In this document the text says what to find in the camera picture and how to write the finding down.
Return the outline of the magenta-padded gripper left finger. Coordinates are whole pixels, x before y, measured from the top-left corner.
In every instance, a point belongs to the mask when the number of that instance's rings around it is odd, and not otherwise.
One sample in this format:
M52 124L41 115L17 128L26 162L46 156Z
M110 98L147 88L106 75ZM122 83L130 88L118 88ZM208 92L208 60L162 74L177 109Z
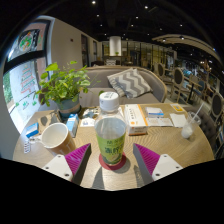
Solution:
M91 144L88 143L73 150L66 156L58 154L43 167L43 170L80 185L90 155Z

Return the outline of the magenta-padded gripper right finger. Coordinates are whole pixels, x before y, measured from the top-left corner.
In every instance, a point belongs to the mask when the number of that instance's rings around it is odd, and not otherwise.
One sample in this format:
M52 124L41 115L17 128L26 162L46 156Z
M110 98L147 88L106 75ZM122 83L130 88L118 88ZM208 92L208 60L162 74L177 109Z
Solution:
M133 154L145 185L182 169L168 154L159 155L136 143L133 144Z

